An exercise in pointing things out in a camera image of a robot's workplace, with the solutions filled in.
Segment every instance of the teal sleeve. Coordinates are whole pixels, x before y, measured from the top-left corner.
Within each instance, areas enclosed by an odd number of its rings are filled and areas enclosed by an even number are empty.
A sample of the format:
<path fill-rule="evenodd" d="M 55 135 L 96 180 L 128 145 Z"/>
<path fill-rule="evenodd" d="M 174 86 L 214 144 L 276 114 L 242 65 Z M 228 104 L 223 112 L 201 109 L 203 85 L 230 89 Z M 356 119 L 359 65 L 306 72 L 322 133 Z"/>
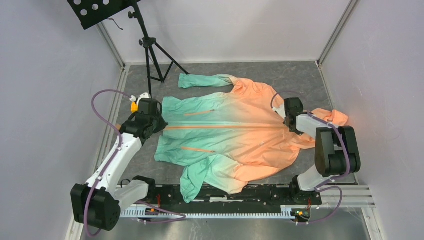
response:
<path fill-rule="evenodd" d="M 227 74 L 202 76 L 181 73 L 179 75 L 178 87 L 181 89 L 188 89 L 191 87 L 224 87 L 233 84 L 230 77 L 232 76 Z"/>

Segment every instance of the tripod knob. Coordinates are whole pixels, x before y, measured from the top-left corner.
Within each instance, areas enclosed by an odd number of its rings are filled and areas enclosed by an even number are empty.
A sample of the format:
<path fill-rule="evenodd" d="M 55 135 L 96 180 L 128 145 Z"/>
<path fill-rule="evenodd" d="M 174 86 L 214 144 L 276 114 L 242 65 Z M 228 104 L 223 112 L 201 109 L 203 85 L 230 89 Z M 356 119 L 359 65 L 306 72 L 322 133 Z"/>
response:
<path fill-rule="evenodd" d="M 130 18 L 130 19 L 133 19 L 135 16 L 134 16 L 134 13 L 133 12 L 128 12 L 128 17 Z"/>

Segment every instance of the tripod leg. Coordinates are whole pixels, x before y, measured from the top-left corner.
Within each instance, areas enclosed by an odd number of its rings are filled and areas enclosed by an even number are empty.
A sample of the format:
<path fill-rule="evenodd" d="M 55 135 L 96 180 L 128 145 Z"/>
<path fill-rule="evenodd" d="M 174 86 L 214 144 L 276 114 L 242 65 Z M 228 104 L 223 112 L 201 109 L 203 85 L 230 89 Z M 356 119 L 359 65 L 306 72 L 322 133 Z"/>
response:
<path fill-rule="evenodd" d="M 160 82 L 165 82 L 164 77 L 162 76 L 161 68 L 159 67 L 158 60 L 156 59 L 155 51 L 153 51 L 153 47 L 149 47 L 151 59 L 153 60 L 154 67 L 156 68 L 157 74 L 159 75 Z"/>
<path fill-rule="evenodd" d="M 177 65 L 178 67 L 179 67 L 179 69 L 181 69 L 185 74 L 187 74 L 187 75 L 189 75 L 190 73 L 188 72 L 188 71 L 186 71 L 177 61 L 175 61 L 175 59 L 171 56 L 171 55 L 169 55 L 168 53 L 167 53 L 167 51 L 165 51 L 165 49 L 163 49 L 160 45 L 159 45 L 159 43 L 157 43 L 157 42 L 155 42 L 154 43 L 155 45 L 156 45 L 156 47 L 159 49 L 159 50 L 161 50 L 162 51 L 162 53 L 164 53 L 169 59 L 171 59 L 171 61 L 173 61 L 174 63 L 175 63 L 175 65 Z"/>
<path fill-rule="evenodd" d="M 148 93 L 152 98 L 152 80 L 150 76 L 150 62 L 149 62 L 149 49 L 145 49 L 146 51 L 146 66 L 147 66 L 147 81 L 148 81 Z"/>

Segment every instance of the yellow object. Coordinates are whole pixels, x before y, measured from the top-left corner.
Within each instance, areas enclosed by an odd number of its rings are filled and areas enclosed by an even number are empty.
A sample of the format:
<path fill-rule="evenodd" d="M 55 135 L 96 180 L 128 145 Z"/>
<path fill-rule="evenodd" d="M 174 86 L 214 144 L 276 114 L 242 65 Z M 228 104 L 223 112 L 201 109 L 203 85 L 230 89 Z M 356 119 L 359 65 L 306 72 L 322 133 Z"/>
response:
<path fill-rule="evenodd" d="M 135 113 L 139 110 L 139 106 L 136 104 L 136 102 L 131 103 L 131 113 Z"/>

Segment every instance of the gray mat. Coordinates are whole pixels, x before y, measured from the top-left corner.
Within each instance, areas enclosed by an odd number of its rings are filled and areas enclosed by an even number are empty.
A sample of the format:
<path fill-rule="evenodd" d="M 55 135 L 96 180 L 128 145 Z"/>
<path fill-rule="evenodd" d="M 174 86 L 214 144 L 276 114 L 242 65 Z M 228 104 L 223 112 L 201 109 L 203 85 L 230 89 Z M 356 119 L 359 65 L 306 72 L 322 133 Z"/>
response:
<path fill-rule="evenodd" d="M 300 93 L 300 98 L 306 110 L 322 108 L 332 110 L 323 80 L 314 62 L 243 62 L 243 63 L 203 63 L 183 64 L 189 73 L 212 76 L 229 74 L 240 78 L 252 79 L 255 82 L 266 83 L 277 92 L 294 91 Z M 165 73 L 167 65 L 161 65 Z M 152 76 L 157 77 L 152 66 Z M 172 96 L 178 99 L 201 97 L 216 92 L 229 93 L 233 86 L 224 87 L 192 87 L 178 88 L 178 78 L 182 71 L 175 65 L 172 67 L 165 83 L 152 80 L 153 98 L 162 102 L 164 97 Z M 124 91 L 131 95 L 148 92 L 146 66 L 131 66 Z M 282 93 L 283 98 L 299 97 L 293 93 Z M 131 103 L 124 99 L 121 103 L 118 123 L 124 123 L 130 112 Z M 183 167 L 167 162 L 156 162 L 154 155 L 160 134 L 152 136 L 142 147 L 125 170 L 122 179 L 132 179 L 140 175 L 156 180 L 157 184 L 179 184 Z M 301 150 L 294 164 L 274 176 L 252 183 L 288 184 L 295 175 L 301 174 L 314 165 L 314 149 Z M 354 183 L 350 175 L 339 180 L 339 183 Z"/>

